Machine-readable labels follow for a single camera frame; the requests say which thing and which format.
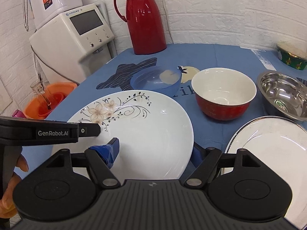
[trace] white plate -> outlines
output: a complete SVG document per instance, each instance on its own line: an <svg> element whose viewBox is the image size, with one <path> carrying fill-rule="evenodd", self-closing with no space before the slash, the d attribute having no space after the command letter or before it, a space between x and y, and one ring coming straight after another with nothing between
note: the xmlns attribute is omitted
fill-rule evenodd
<svg viewBox="0 0 307 230"><path fill-rule="evenodd" d="M226 153L239 148L248 149L290 185L293 197L285 218L302 229L307 223L307 131L281 117L261 117L235 133Z"/></svg>
<svg viewBox="0 0 307 230"><path fill-rule="evenodd" d="M98 137L80 138L75 144L54 145L83 152L113 137L120 143L112 173L125 179L178 179L190 160L193 128L185 110L173 99L152 91L130 90L107 95L82 108L68 122L101 124ZM87 176L84 168L75 172Z"/></svg>

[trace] blue plastic bowl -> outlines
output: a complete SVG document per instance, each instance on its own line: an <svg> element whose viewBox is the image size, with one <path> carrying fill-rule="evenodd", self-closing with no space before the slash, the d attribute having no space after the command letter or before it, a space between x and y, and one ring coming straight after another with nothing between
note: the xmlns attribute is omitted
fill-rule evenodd
<svg viewBox="0 0 307 230"><path fill-rule="evenodd" d="M181 77L178 68L154 66L133 75L130 85L134 90L149 90L173 97L180 87Z"/></svg>

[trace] screw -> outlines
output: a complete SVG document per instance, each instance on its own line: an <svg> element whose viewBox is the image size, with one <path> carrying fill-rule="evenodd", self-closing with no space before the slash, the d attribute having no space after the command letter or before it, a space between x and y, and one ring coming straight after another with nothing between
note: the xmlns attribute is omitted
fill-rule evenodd
<svg viewBox="0 0 307 230"><path fill-rule="evenodd" d="M190 186L199 186L201 184L201 180L197 178L191 178L187 180L187 184Z"/></svg>
<svg viewBox="0 0 307 230"><path fill-rule="evenodd" d="M108 179L104 179L102 183L105 186L115 186L117 184L117 180L113 178L108 178Z"/></svg>

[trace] metal hose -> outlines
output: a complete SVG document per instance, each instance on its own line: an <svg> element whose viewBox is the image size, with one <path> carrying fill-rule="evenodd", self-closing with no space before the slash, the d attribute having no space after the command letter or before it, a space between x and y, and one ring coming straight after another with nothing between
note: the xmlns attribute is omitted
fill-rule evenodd
<svg viewBox="0 0 307 230"><path fill-rule="evenodd" d="M22 0L22 9L23 9L23 20L26 31L29 31L29 24L28 24L28 4L29 0Z"/></svg>

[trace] human hand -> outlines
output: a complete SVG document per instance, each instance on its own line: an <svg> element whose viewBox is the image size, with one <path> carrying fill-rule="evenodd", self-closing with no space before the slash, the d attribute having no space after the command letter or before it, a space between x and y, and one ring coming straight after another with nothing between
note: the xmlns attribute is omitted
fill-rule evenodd
<svg viewBox="0 0 307 230"><path fill-rule="evenodd" d="M18 158L16 167L19 167L24 172L29 170L27 161L23 155L20 155ZM13 203L13 190L20 181L20 176L14 172L12 178L9 181L7 189L4 192L2 199L0 200L0 218L7 219L17 214L17 210Z"/></svg>

